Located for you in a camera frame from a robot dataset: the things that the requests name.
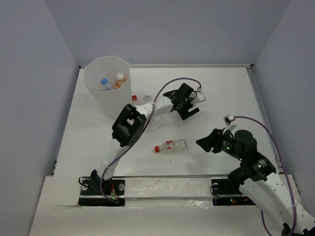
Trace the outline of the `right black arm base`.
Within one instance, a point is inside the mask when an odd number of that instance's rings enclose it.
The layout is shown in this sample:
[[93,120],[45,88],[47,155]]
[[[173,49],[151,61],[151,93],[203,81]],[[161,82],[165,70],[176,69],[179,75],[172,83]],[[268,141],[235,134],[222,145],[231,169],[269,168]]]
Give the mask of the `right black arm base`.
[[254,206],[255,203],[239,190],[229,185],[227,178],[211,179],[210,192],[213,196],[213,206]]

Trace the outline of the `clear bottle blue cap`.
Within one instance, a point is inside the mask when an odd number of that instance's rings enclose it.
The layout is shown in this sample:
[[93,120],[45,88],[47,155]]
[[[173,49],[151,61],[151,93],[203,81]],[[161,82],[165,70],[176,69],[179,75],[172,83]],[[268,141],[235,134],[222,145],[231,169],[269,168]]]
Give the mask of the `clear bottle blue cap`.
[[98,82],[94,87],[96,92],[105,92],[105,91],[112,91],[114,90],[112,85],[106,78],[103,78]]

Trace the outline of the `orange tea bottle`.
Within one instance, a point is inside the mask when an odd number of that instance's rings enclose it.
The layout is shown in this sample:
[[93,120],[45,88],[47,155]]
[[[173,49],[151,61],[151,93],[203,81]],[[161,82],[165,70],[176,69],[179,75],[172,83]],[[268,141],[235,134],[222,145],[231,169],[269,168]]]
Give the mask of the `orange tea bottle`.
[[126,81],[127,79],[125,78],[124,74],[118,73],[115,81],[116,89],[119,89]]

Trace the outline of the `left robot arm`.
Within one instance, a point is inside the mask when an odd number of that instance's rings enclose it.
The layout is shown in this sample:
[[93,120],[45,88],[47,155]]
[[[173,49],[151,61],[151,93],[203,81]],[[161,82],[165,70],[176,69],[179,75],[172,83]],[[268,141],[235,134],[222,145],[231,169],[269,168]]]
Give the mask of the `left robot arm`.
[[193,116],[199,109],[195,106],[206,100],[199,87],[194,90],[186,83],[178,89],[166,92],[152,102],[133,106],[127,104],[122,109],[112,126],[111,142],[100,165],[91,172],[92,189],[105,196],[112,186],[115,168],[122,158],[140,139],[153,118],[176,111],[182,120]]

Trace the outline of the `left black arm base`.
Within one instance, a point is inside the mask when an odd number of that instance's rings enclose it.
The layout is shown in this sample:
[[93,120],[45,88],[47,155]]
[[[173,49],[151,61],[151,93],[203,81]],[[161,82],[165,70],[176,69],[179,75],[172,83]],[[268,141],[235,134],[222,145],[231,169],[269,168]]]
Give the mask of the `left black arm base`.
[[99,185],[95,185],[89,177],[80,177],[80,194],[78,205],[82,207],[122,207],[125,205],[124,179],[109,180],[102,185],[103,193]]

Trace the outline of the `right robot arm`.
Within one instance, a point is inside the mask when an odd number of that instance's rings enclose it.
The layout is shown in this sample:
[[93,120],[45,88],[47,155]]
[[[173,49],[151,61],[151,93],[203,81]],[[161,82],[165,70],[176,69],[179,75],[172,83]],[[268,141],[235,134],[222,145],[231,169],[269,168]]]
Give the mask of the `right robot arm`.
[[239,168],[228,174],[226,186],[230,192],[249,197],[289,236],[315,234],[315,218],[290,194],[272,162],[257,151],[257,141],[251,132],[238,130],[232,134],[214,129],[196,143],[206,152],[223,151],[240,161]]

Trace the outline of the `crushed red cap cola bottle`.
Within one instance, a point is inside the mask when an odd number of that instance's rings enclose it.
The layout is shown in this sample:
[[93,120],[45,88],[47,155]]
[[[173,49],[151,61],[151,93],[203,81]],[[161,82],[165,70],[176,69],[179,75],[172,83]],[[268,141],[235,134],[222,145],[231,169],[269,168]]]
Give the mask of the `crushed red cap cola bottle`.
[[154,147],[154,153],[156,154],[165,154],[165,155],[174,155],[185,152],[187,149],[187,142],[185,139],[178,140],[169,140],[163,142],[159,146]]

